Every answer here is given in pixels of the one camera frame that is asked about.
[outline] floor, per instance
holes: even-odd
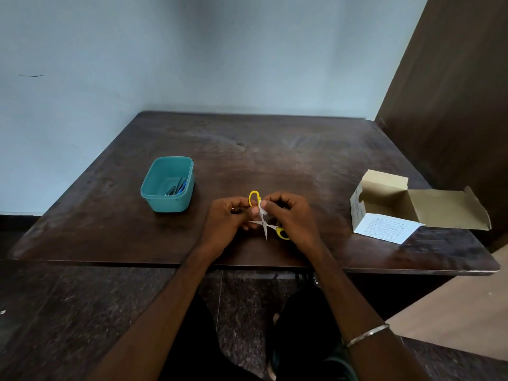
[[[16,238],[0,237],[0,254],[5,254]],[[1,261],[0,379],[83,379],[173,273],[167,268]],[[214,271],[199,292],[215,316],[223,352],[268,379],[267,323],[295,289],[288,272]],[[508,380],[504,361],[406,338],[403,342],[432,379]]]

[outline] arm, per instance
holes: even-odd
[[[245,208],[232,214],[233,207]],[[208,266],[259,209],[247,198],[213,201],[201,237],[161,293],[105,355],[90,380],[157,380]]]
[[[275,202],[284,202],[289,209]],[[261,207],[282,223],[288,237],[312,263],[345,343],[384,324],[323,243],[305,198],[276,192],[268,195]],[[353,344],[348,351],[361,380],[429,379],[390,329]]]

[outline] open cardboard box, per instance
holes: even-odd
[[[489,214],[469,187],[408,190],[407,181],[368,170],[351,197],[353,231],[401,244],[420,226],[490,230]]]

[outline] hand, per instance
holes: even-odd
[[[289,209],[279,207],[276,202],[283,202]],[[289,239],[309,259],[313,254],[320,253],[323,247],[326,248],[312,209],[304,197],[288,192],[275,192],[261,201],[261,207],[282,223]]]
[[[240,212],[232,214],[235,208]],[[212,202],[197,247],[205,251],[212,263],[227,245],[231,243],[238,227],[248,229],[248,221],[259,213],[258,207],[250,207],[249,200],[243,197],[216,199]]]

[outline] dark wooden table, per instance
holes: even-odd
[[[194,160],[189,208],[157,214],[140,196],[160,156]],[[10,252],[19,260],[178,266],[214,198],[287,190],[305,196],[349,272],[488,275],[499,264],[468,230],[421,227],[403,245],[352,233],[349,199],[367,169],[429,188],[386,135],[361,119],[143,112]],[[309,266],[275,232],[239,230],[223,268]]]

